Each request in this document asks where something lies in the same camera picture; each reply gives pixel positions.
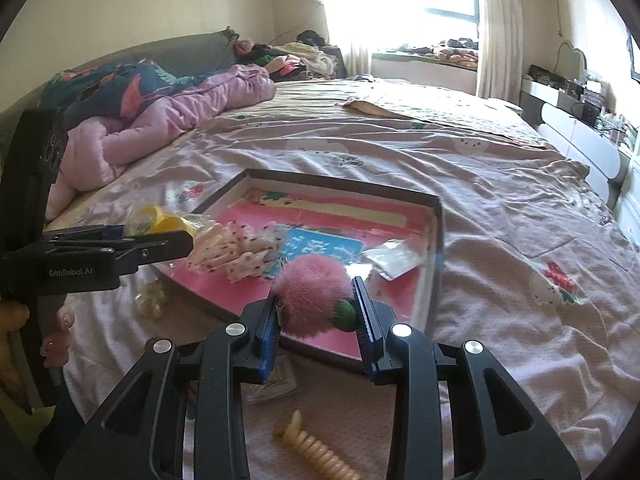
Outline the person left hand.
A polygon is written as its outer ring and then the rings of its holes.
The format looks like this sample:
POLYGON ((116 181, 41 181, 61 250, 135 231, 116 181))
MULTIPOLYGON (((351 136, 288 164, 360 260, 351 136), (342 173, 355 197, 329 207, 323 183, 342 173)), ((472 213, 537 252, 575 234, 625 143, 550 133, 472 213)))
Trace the person left hand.
MULTIPOLYGON (((29 318, 28 307, 15 301, 1 303, 1 390, 16 403, 26 401, 24 382, 18 374, 10 348, 8 335, 22 328, 29 318)), ((44 357, 45 367, 62 367, 70 358, 72 334, 70 329, 75 323, 73 309, 63 306, 55 315, 55 329, 43 337, 40 354, 44 357)))

